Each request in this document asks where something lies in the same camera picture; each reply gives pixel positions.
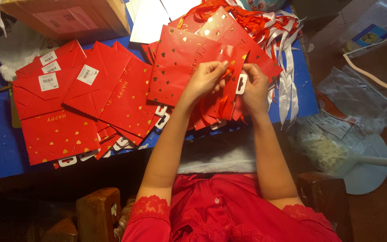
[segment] hand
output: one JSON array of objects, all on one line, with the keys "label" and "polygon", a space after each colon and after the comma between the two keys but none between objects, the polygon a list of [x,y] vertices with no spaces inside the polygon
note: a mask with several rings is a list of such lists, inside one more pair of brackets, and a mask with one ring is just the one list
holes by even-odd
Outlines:
[{"label": "hand", "polygon": [[191,80],[183,91],[180,100],[196,104],[203,96],[218,92],[225,86],[225,80],[219,78],[228,68],[228,61],[222,63],[218,61],[201,63],[195,69]]},{"label": "hand", "polygon": [[263,113],[268,114],[268,77],[257,64],[244,64],[249,81],[246,83],[243,102],[252,118]]}]

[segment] red lace trim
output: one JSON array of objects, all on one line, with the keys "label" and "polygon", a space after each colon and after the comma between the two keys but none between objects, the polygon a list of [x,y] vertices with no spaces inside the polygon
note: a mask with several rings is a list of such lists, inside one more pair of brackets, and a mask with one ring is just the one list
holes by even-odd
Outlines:
[{"label": "red lace trim", "polygon": [[131,217],[129,218],[128,224],[134,223],[142,218],[154,217],[166,221],[168,225],[171,226],[169,222],[169,212],[170,207],[168,206],[166,199],[160,199],[156,195],[140,197],[140,199],[132,205]]},{"label": "red lace trim", "polygon": [[211,235],[213,233],[231,233],[231,241],[234,242],[274,242],[274,239],[271,237],[264,236],[256,230],[250,230],[244,224],[235,225],[233,221],[229,221],[226,224],[207,224],[195,209],[190,209],[183,213],[183,220],[187,219],[194,220],[198,223],[198,227],[185,238],[184,242],[191,241],[191,239],[204,234]]},{"label": "red lace trim", "polygon": [[299,204],[286,205],[282,211],[297,221],[311,220],[334,231],[331,227],[331,223],[325,218],[323,213],[317,213],[311,207],[305,207]]}]

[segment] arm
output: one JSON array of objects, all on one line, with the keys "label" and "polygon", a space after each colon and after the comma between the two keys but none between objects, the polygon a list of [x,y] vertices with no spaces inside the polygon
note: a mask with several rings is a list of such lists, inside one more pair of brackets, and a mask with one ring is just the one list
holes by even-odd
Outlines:
[{"label": "arm", "polygon": [[157,195],[166,199],[170,205],[172,185],[192,109],[207,93],[214,93],[224,87],[224,80],[218,84],[216,81],[227,67],[228,61],[198,65],[150,156],[136,200],[143,196]]},{"label": "arm", "polygon": [[286,205],[303,205],[268,117],[268,78],[254,64],[244,64],[243,70],[253,80],[246,84],[243,101],[253,120],[256,169],[262,196],[280,209]]}]

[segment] blue stuffed toy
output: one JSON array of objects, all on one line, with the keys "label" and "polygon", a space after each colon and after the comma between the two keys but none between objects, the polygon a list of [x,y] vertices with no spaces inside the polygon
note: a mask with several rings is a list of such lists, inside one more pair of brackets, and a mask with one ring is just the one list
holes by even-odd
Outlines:
[{"label": "blue stuffed toy", "polygon": [[241,0],[243,6],[249,11],[276,12],[286,0]]}]

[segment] plastic bag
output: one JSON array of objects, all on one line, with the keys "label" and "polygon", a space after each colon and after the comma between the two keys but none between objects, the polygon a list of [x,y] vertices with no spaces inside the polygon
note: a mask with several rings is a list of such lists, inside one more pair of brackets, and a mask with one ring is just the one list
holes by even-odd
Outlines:
[{"label": "plastic bag", "polygon": [[387,98],[349,66],[333,68],[316,97],[320,113],[299,118],[290,140],[320,170],[336,175],[354,146],[387,127]]},{"label": "plastic bag", "polygon": [[[378,43],[387,38],[387,0],[379,0],[372,5],[349,29],[337,38],[343,52],[351,52],[361,47]],[[371,47],[350,55],[357,57],[372,51]]]}]

